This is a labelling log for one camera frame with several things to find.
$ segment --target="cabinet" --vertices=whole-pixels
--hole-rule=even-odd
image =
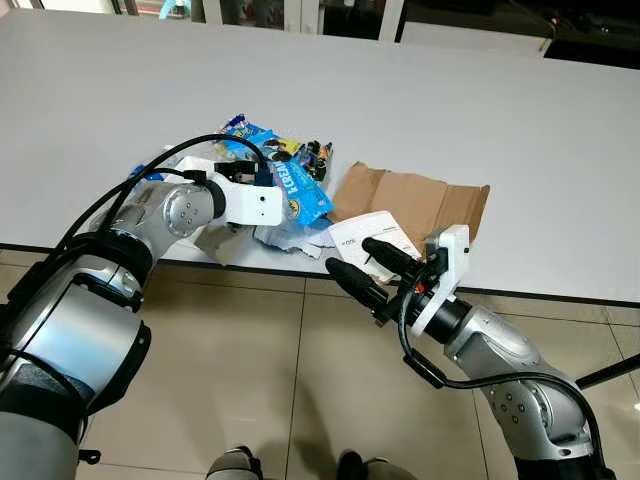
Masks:
[[[207,23],[394,41],[403,0],[203,0]]]

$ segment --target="white table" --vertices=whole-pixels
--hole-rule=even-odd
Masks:
[[[162,145],[246,112],[333,141],[330,195],[356,160],[490,184],[466,287],[640,302],[640,72],[53,11],[11,12],[0,45],[5,247],[52,247]],[[326,272],[252,240],[232,264]]]

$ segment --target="black metal bar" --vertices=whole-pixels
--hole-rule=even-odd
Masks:
[[[124,6],[127,7],[127,13],[129,15],[133,15],[134,17],[140,15],[140,13],[138,13],[138,5],[135,0],[124,0]]]
[[[113,13],[116,15],[122,15],[122,9],[120,8],[120,2],[118,0],[111,0],[113,6]]]
[[[620,375],[632,372],[640,368],[640,353],[629,357],[621,362],[609,365],[601,370],[585,375],[582,378],[576,380],[576,385],[581,389],[593,387],[599,383],[608,382],[614,378],[618,378]]]

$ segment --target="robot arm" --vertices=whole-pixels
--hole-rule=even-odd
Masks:
[[[372,310],[379,326],[400,323],[405,362],[436,388],[481,388],[525,479],[615,478],[602,459],[595,417],[575,383],[547,364],[524,335],[495,313],[453,295],[468,268],[466,226],[435,233],[426,263],[371,238],[363,248],[400,275],[399,294],[387,293],[366,274],[337,259],[327,260],[334,279]],[[427,333],[468,377],[452,381],[409,345],[405,326]]]
[[[75,256],[34,265],[0,310],[0,477],[74,478],[87,416],[124,396],[149,349],[151,332],[136,312],[174,242],[212,223],[281,221],[278,187],[215,173],[149,182],[104,235],[76,236]]]

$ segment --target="tiled floor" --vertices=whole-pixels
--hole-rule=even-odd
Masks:
[[[33,261],[0,252],[0,301]],[[640,352],[638,310],[463,296],[506,315],[574,377]],[[329,480],[354,448],[418,478],[515,479],[482,395],[423,382],[402,363],[395,329],[375,328],[333,282],[162,266],[141,316],[152,348],[126,398],[92,419],[85,447],[103,461],[81,466],[80,480],[204,478],[238,443],[269,478]],[[640,478],[638,388],[640,372],[586,391],[620,480]]]

